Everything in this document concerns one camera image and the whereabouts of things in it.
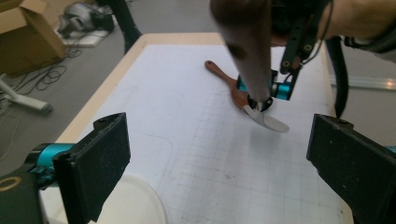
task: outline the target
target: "wooden spoon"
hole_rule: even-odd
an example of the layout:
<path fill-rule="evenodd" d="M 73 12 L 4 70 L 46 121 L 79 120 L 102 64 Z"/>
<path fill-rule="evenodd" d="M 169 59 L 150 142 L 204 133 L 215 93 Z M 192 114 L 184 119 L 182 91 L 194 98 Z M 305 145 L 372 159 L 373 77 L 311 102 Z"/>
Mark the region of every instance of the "wooden spoon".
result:
<path fill-rule="evenodd" d="M 221 78 L 227 83 L 228 87 L 230 88 L 233 103 L 241 108 L 256 123 L 258 123 L 262 127 L 279 133 L 285 133 L 289 130 L 289 126 L 285 123 L 274 119 L 269 115 L 264 116 L 263 113 L 250 108 L 250 105 L 248 104 L 248 93 L 246 91 L 238 90 L 238 88 L 236 87 L 237 81 L 227 76 L 227 74 L 225 74 L 215 63 L 213 63 L 212 61 L 206 61 L 205 67 L 215 76 Z"/>

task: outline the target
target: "brown box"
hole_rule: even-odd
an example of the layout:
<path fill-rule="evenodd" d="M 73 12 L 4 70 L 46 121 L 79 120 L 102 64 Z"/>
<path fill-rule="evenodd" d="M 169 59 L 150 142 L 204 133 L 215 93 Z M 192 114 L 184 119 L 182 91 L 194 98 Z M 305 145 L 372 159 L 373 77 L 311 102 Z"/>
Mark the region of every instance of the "brown box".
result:
<path fill-rule="evenodd" d="M 57 63 L 65 45 L 43 17 L 43 0 L 0 0 L 0 72 L 15 77 Z"/>

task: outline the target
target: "table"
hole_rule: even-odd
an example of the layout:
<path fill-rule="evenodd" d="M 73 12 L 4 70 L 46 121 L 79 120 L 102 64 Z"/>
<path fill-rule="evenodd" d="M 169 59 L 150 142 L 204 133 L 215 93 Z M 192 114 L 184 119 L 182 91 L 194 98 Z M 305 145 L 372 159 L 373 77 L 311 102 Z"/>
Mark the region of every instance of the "table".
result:
<path fill-rule="evenodd" d="M 156 66 L 147 66 L 144 60 L 151 57 L 150 53 L 166 51 L 169 54 L 164 54 L 165 62 L 172 62 L 172 57 L 182 55 L 184 57 L 180 60 L 190 64 L 185 59 L 190 55 L 186 56 L 184 52 L 201 52 L 201 49 L 209 50 L 205 57 L 214 57 L 216 60 L 212 61 L 219 62 L 229 75 L 235 75 L 218 34 L 143 35 L 57 142 L 76 142 L 89 130 L 87 127 L 95 118 L 112 111 L 104 105 L 111 104 L 108 107 L 114 107 L 114 110 L 128 109 L 128 106 L 123 107 L 128 102 L 135 106 L 130 114 L 127 112 L 127 117 L 130 116 L 134 122 L 129 126 L 137 131 L 130 132 L 131 149 L 135 151 L 132 153 L 132 168 L 127 169 L 126 174 L 139 176 L 158 192 L 169 223 L 352 223 L 347 206 L 304 158 L 313 113 L 332 113 L 326 56 L 322 53 L 312 62 L 313 67 L 303 69 L 290 102 L 276 101 L 275 108 L 270 111 L 275 117 L 292 124 L 290 132 L 282 135 L 248 123 L 248 119 L 234 110 L 227 100 L 227 87 L 211 75 L 193 80 L 199 83 L 197 88 L 210 91 L 203 94 L 206 97 L 196 98 L 196 93 L 189 93 L 195 87 L 185 88 L 192 85 L 191 80 L 182 80 L 183 84 L 176 84 L 175 89 L 172 86 L 162 89 L 162 83 L 172 78 L 169 76 L 161 79 L 161 83 L 145 80 L 146 74 L 154 78 L 153 74 L 158 73 L 156 68 L 163 66 L 158 59 L 153 60 Z M 195 56 L 191 55 L 192 60 L 201 60 L 199 55 Z M 204 61 L 195 63 L 199 64 L 195 70 L 183 68 L 186 74 L 205 71 L 200 68 L 204 67 Z M 163 70 L 165 74 L 181 73 L 177 67 L 163 66 Z M 170 104 L 181 104 L 181 113 L 156 101 L 161 95 L 150 95 L 148 90 L 140 90 L 139 85 L 134 84 L 137 80 L 161 89 L 163 95 L 172 96 L 171 99 L 175 100 Z M 133 87 L 123 85 L 125 82 Z M 136 97 L 138 93 L 145 93 L 147 105 Z M 190 105 L 189 101 L 192 101 L 193 109 L 186 106 Z M 145 116 L 139 110 L 142 106 L 143 112 L 147 112 Z M 224 111 L 229 111 L 229 114 L 222 116 Z M 156 113 L 173 120 L 152 117 Z M 134 120 L 136 117 L 147 120 Z M 157 162 L 156 166 L 145 161 L 151 157 Z"/>

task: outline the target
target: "gray floor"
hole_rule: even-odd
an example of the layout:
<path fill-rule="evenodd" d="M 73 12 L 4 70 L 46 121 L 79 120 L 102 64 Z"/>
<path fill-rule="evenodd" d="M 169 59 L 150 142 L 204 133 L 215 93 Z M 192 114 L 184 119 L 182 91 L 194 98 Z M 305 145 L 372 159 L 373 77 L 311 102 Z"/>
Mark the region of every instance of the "gray floor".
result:
<path fill-rule="evenodd" d="M 144 34 L 216 32 L 208 13 L 209 0 L 130 1 L 135 23 Z M 11 105 L 0 116 L 0 175 L 21 165 L 35 146 L 54 142 L 78 111 L 90 99 L 123 56 L 123 39 L 118 28 L 94 49 L 67 59 L 66 73 L 45 91 L 29 96 L 49 102 L 54 110 L 43 115 L 32 109 Z M 349 49 L 349 74 L 353 76 L 395 76 L 396 65 Z M 6 78 L 9 84 L 19 79 Z M 344 119 L 356 130 L 383 145 L 396 145 L 396 92 L 352 89 Z"/>

